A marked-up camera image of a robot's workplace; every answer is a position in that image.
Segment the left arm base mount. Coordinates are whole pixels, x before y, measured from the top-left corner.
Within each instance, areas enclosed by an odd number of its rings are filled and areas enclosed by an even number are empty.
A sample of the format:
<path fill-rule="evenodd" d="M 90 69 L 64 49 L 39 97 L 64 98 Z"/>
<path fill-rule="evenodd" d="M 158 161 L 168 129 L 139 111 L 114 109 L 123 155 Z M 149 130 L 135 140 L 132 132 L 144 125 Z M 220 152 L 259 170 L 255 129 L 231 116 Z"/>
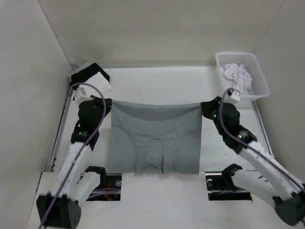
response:
<path fill-rule="evenodd" d="M 107 174 L 105 181 L 97 186 L 87 201 L 120 201 L 122 174 Z"/>

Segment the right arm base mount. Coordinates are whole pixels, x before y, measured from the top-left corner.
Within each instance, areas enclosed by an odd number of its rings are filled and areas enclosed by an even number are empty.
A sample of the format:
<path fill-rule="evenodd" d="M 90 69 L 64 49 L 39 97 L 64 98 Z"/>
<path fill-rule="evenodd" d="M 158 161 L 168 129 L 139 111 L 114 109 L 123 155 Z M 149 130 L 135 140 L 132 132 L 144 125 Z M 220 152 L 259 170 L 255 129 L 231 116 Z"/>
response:
<path fill-rule="evenodd" d="M 239 170 L 242 170 L 241 166 L 231 164 L 221 172 L 206 172 L 208 199 L 210 201 L 252 201 L 250 192 L 233 184 L 232 177 Z"/>

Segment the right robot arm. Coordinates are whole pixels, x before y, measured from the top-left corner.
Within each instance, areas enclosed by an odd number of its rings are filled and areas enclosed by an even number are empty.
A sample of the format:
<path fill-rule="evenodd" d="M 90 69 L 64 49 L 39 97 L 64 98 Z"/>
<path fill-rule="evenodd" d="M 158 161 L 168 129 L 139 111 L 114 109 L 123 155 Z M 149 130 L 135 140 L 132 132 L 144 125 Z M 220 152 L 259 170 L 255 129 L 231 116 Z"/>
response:
<path fill-rule="evenodd" d="M 237 164 L 222 171 L 225 188 L 242 188 L 274 208 L 287 225 L 305 220 L 305 183 L 288 172 L 266 152 L 257 137 L 240 124 L 240 113 L 221 97 L 202 102 L 202 115 L 213 121 L 223 142 L 238 156 L 249 162 L 266 180 L 262 181 Z"/>

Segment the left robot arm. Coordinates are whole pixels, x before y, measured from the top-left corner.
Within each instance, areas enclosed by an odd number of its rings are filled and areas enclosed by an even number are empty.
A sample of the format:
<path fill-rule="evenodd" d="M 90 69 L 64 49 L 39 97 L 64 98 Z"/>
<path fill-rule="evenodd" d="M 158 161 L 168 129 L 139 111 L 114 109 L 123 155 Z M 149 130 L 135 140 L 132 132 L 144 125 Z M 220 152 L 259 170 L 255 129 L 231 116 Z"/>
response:
<path fill-rule="evenodd" d="M 39 194 L 36 206 L 40 229 L 77 228 L 81 218 L 81 205 L 94 189 L 107 185 L 103 167 L 86 168 L 85 163 L 99 138 L 99 128 L 111 111 L 112 100 L 90 96 L 79 104 L 78 121 L 71 135 L 69 151 L 56 181 L 47 191 Z"/>

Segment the grey tank top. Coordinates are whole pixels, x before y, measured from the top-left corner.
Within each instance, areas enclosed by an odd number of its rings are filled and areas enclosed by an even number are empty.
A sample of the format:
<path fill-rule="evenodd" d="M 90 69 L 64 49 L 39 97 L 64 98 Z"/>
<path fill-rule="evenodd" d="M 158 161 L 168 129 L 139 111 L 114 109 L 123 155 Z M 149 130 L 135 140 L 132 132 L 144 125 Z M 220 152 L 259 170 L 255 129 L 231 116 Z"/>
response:
<path fill-rule="evenodd" d="M 108 170 L 197 175 L 201 112 L 199 103 L 150 105 L 113 101 Z"/>

